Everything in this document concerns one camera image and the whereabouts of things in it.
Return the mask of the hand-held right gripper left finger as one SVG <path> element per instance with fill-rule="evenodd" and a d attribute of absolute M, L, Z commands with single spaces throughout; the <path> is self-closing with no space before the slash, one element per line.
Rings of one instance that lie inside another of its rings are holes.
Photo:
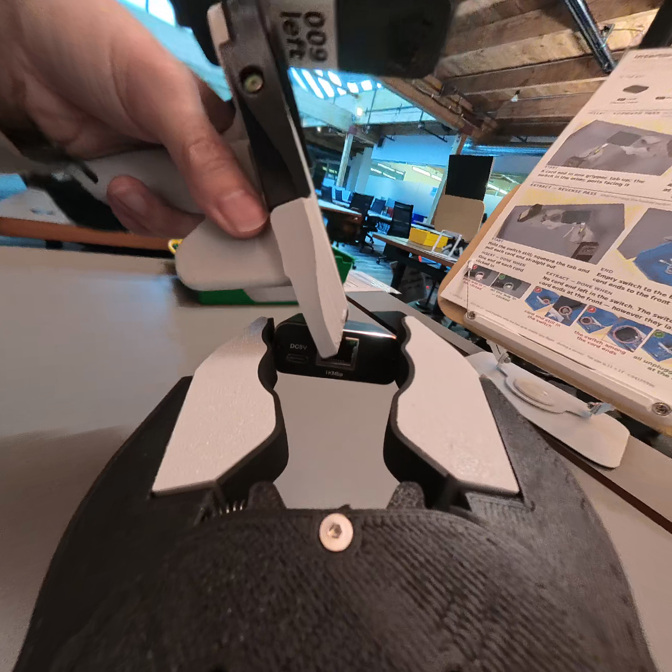
<path fill-rule="evenodd" d="M 210 354 L 191 379 L 153 483 L 164 496 L 219 486 L 246 497 L 288 464 L 273 363 L 274 322 L 261 317 Z"/>

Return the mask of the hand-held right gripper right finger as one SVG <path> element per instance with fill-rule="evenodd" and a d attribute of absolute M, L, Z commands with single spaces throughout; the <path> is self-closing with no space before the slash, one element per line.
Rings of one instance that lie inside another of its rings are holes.
<path fill-rule="evenodd" d="M 518 497 L 520 486 L 475 368 L 417 318 L 400 320 L 398 390 L 384 464 L 424 497 L 477 492 Z"/>

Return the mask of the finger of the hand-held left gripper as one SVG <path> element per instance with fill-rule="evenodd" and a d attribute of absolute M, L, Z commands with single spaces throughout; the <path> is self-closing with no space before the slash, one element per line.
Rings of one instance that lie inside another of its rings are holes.
<path fill-rule="evenodd" d="M 270 224 L 283 270 L 322 358 L 339 350 L 348 301 L 315 195 L 273 209 Z"/>

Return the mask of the green plastic bin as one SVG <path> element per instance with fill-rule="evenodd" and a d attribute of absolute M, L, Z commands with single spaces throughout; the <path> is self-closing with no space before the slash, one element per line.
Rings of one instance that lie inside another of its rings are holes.
<path fill-rule="evenodd" d="M 355 258 L 339 249 L 332 248 L 341 283 L 344 284 L 348 274 L 355 265 Z M 251 288 L 236 290 L 195 291 L 196 301 L 204 306 L 294 306 L 298 302 L 291 285 Z"/>

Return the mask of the black ethernet splitter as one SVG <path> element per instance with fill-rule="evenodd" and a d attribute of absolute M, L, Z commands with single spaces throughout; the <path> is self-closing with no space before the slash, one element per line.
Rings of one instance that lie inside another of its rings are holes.
<path fill-rule="evenodd" d="M 375 323 L 348 321 L 337 353 L 322 357 L 302 315 L 275 327 L 273 361 L 278 372 L 294 376 L 367 384 L 391 384 L 399 369 L 396 335 Z"/>

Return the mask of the person's left hand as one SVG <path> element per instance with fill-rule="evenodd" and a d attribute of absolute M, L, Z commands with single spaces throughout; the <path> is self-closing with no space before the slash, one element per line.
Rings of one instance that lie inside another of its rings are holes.
<path fill-rule="evenodd" d="M 1 2 L 1 171 L 44 167 L 55 153 L 93 159 L 158 145 L 197 211 L 115 177 L 107 201 L 122 226 L 183 238 L 207 218 L 238 239 L 268 215 L 221 134 L 223 101 L 116 1 Z"/>

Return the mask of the printed paper sheet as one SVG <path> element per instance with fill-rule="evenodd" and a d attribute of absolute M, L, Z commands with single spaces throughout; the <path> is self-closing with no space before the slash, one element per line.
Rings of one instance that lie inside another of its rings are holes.
<path fill-rule="evenodd" d="M 346 293 L 348 292 L 386 292 L 391 295 L 399 295 L 400 291 L 394 289 L 387 283 L 384 283 L 371 275 L 351 269 L 343 284 Z"/>

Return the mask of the white stand base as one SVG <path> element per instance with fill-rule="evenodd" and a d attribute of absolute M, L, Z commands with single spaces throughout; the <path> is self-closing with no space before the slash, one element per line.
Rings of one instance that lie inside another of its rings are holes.
<path fill-rule="evenodd" d="M 609 405 L 588 405 L 515 365 L 500 347 L 492 347 L 492 357 L 484 375 L 528 421 L 595 464 L 620 466 L 630 433 L 603 410 Z"/>

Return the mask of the cardboard panel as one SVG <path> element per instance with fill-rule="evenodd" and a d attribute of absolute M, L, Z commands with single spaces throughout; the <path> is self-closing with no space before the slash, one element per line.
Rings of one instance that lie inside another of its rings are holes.
<path fill-rule="evenodd" d="M 449 231 L 470 242 L 481 227 L 484 203 L 481 200 L 444 194 L 432 217 L 436 231 Z"/>

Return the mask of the instruction sheet board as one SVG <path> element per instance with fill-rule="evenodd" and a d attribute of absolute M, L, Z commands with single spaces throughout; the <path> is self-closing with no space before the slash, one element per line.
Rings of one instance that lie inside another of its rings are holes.
<path fill-rule="evenodd" d="M 671 435 L 671 47 L 620 60 L 475 236 L 439 304 Z"/>

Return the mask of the brown wooden rail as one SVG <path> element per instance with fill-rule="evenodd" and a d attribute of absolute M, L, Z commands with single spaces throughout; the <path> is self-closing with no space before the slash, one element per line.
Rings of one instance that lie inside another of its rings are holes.
<path fill-rule="evenodd" d="M 1 236 L 150 251 L 169 251 L 170 241 L 170 239 L 147 237 L 131 232 L 98 231 L 73 224 L 3 216 L 1 217 Z"/>

